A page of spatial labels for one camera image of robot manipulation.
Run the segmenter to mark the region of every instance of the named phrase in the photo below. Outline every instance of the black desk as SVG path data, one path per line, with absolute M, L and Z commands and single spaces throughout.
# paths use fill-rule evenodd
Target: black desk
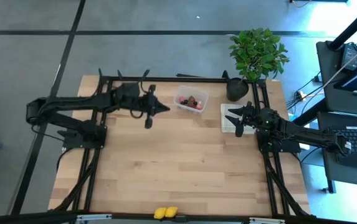
M 324 130 L 329 127 L 335 128 L 335 126 L 342 127 L 343 120 L 340 119 L 342 117 L 345 117 L 346 125 L 357 126 L 357 117 L 355 116 L 345 116 L 333 113 L 318 113 L 319 130 Z M 343 166 L 337 163 L 335 156 L 326 150 L 323 150 L 322 155 L 330 193 L 335 192 L 335 184 L 333 182 L 334 180 L 357 184 L 357 168 Z
M 320 70 L 322 81 L 325 84 L 340 68 L 342 51 L 331 51 L 326 46 L 325 42 L 317 43 L 318 61 L 320 63 Z M 335 80 L 339 80 L 346 76 L 344 72 L 339 73 Z M 301 116 L 293 122 L 297 125 L 304 126 L 317 118 L 317 112 L 344 112 L 357 114 L 357 96 L 352 92 L 345 90 L 338 90 L 333 88 L 333 85 L 328 85 L 324 88 L 325 98 L 315 104 L 312 108 L 304 112 Z

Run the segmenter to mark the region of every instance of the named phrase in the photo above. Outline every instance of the potted plant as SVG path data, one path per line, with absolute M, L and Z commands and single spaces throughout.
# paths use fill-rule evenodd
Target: potted plant
M 240 32 L 239 36 L 230 38 L 235 44 L 230 46 L 230 54 L 236 60 L 236 70 L 242 78 L 227 79 L 227 98 L 231 101 L 238 101 L 249 90 L 246 78 L 250 82 L 257 82 L 261 75 L 265 78 L 273 72 L 275 78 L 279 73 L 283 73 L 282 66 L 289 62 L 289 58 L 283 53 L 288 52 L 283 43 L 279 43 L 280 37 L 272 35 L 269 29 L 252 29 Z

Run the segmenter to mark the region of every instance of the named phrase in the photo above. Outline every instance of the plastic bin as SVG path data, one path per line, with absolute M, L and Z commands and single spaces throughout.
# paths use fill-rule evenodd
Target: plastic bin
M 179 103 L 179 97 L 183 96 L 185 99 L 188 99 L 190 96 L 195 97 L 196 101 L 201 101 L 203 108 L 201 110 L 198 110 L 196 108 L 191 108 L 185 105 L 182 105 Z M 196 90 L 192 87 L 189 86 L 179 86 L 177 88 L 176 96 L 174 97 L 174 104 L 177 105 L 179 108 L 183 108 L 195 113 L 202 113 L 204 109 L 206 108 L 207 105 L 207 100 L 209 99 L 209 94 L 207 94 L 204 91 L 199 91 Z

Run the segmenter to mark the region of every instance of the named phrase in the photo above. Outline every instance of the wooden table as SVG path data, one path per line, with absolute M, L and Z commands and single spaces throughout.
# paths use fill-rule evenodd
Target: wooden table
M 79 96 L 90 96 L 98 83 L 95 75 L 83 77 Z M 144 82 L 144 89 L 150 83 Z M 171 111 L 157 114 L 151 129 L 145 117 L 133 119 L 126 110 L 107 116 L 107 142 L 96 173 L 90 210 L 108 213 L 149 213 L 158 207 L 177 206 L 188 215 L 271 215 L 264 162 L 255 135 L 235 137 L 221 132 L 224 83 L 154 82 L 155 95 Z M 176 88 L 193 86 L 209 93 L 202 114 L 191 114 L 173 104 Z M 253 101 L 251 86 L 238 104 Z M 267 81 L 271 108 L 287 119 L 279 81 Z M 90 119 L 91 111 L 74 111 L 77 119 Z M 83 149 L 66 154 L 52 191 L 49 208 L 58 206 L 75 185 Z M 296 158 L 280 154 L 285 185 L 306 212 L 307 194 Z M 278 211 L 280 194 L 275 186 Z M 82 193 L 80 206 L 83 208 Z

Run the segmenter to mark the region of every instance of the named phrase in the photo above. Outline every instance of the green plant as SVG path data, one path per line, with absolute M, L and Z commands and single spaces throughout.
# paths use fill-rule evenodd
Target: green plant
M 235 44 L 230 46 L 230 54 L 236 60 L 236 70 L 244 79 L 256 82 L 261 74 L 267 78 L 269 72 L 274 72 L 275 78 L 280 72 L 283 73 L 282 66 L 289 62 L 289 58 L 283 53 L 288 52 L 283 43 L 279 43 L 280 37 L 272 35 L 269 29 L 253 29 L 247 32 L 240 32 L 239 36 L 230 38 Z

